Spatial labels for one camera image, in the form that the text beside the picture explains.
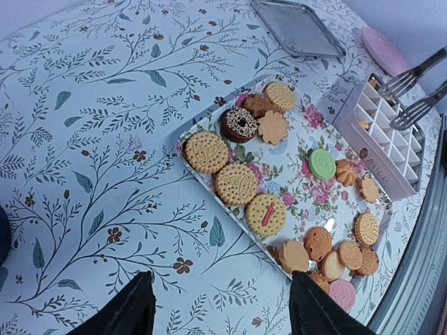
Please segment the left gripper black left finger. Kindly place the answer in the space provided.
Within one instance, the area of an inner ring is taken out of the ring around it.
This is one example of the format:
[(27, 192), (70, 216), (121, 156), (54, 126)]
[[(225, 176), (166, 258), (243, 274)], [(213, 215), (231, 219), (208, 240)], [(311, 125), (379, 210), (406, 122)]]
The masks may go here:
[(70, 334), (152, 334), (155, 313), (152, 273), (140, 272), (97, 314), (70, 331)]

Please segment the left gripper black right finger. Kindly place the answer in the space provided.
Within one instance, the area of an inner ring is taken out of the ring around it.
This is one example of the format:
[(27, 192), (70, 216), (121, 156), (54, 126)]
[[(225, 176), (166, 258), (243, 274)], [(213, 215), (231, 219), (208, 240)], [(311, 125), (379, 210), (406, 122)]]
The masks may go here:
[(300, 271), (292, 274), (289, 314), (293, 335), (374, 333), (352, 318), (306, 273)]

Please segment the metal divided cookie tin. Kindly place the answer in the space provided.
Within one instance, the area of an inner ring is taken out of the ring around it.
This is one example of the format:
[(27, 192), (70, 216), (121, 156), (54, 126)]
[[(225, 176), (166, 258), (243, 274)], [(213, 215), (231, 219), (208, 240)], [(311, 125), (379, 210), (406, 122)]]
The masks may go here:
[(379, 93), (383, 80), (371, 74), (349, 94), (333, 119), (339, 131), (392, 201), (416, 195), (423, 171), (425, 136), (418, 126), (404, 131), (390, 122), (402, 111), (399, 100)]

